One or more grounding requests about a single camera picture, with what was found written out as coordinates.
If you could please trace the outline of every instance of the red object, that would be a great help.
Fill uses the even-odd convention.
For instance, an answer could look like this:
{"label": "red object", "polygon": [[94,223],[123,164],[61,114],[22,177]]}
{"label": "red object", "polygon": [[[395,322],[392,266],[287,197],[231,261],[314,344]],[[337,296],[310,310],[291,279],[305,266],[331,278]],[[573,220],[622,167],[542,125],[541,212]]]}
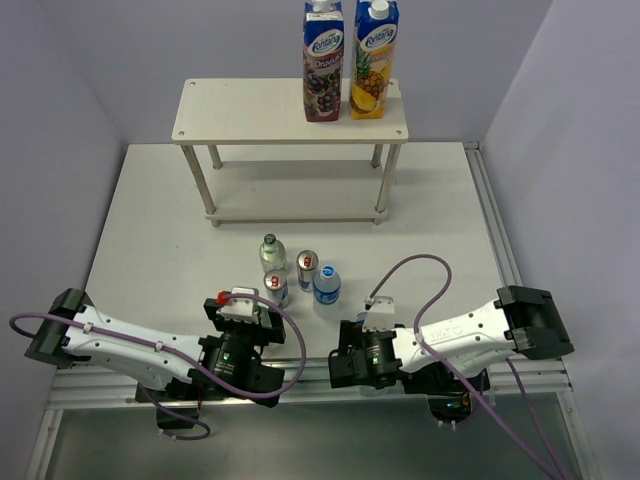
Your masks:
{"label": "red object", "polygon": [[226,305],[229,302],[229,300],[225,298],[227,295],[231,295],[231,292],[226,292],[223,290],[220,293],[218,293],[218,298],[216,298],[216,303],[218,305]]}

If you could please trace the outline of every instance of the grape juice carton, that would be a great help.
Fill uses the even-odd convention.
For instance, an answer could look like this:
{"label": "grape juice carton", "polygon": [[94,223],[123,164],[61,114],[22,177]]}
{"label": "grape juice carton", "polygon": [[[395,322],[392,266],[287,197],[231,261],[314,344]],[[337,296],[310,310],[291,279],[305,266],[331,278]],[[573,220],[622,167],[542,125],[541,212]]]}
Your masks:
{"label": "grape juice carton", "polygon": [[349,89],[355,119],[384,116],[399,18],[395,1],[358,1]]}
{"label": "grape juice carton", "polygon": [[305,3],[302,95],[309,122],[331,122],[340,116],[344,17],[340,2]]}

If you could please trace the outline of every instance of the silver can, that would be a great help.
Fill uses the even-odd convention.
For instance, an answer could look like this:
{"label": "silver can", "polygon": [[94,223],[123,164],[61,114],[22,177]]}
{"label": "silver can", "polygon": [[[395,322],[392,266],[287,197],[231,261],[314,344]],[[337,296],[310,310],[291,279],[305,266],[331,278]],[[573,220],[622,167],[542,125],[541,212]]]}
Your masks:
{"label": "silver can", "polygon": [[287,274],[282,270],[269,270],[264,274],[264,286],[267,288],[267,297],[281,308],[289,305],[289,286]]}
{"label": "silver can", "polygon": [[318,255],[312,250],[303,250],[298,254],[298,283],[305,292],[313,291],[313,276],[318,270]]}

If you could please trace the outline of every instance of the water bottle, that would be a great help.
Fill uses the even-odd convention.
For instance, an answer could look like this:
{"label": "water bottle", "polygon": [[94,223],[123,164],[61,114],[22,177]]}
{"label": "water bottle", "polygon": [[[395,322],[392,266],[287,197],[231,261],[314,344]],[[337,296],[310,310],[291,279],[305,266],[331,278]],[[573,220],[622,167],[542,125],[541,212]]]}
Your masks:
{"label": "water bottle", "polygon": [[284,245],[272,233],[264,236],[260,245],[260,262],[265,273],[270,270],[287,271],[287,252]]}
{"label": "water bottle", "polygon": [[313,310],[320,318],[337,319],[341,284],[340,275],[331,265],[325,265],[316,272],[313,277]]}

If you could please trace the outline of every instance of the white wall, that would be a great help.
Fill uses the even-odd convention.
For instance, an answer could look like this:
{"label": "white wall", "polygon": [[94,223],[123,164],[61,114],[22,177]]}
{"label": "white wall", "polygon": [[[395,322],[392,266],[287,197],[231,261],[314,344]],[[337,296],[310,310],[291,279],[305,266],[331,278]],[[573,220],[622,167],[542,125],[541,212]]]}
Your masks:
{"label": "white wall", "polygon": [[[128,143],[170,143],[186,78],[299,77],[302,3],[42,2]],[[550,3],[401,0],[394,76],[412,139],[484,138]]]}
{"label": "white wall", "polygon": [[53,368],[23,357],[28,340],[7,320],[84,287],[123,150],[35,0],[0,3],[0,68],[0,472],[13,480]]}
{"label": "white wall", "polygon": [[638,478],[640,2],[555,0],[486,138],[526,283],[552,290],[605,478]]}

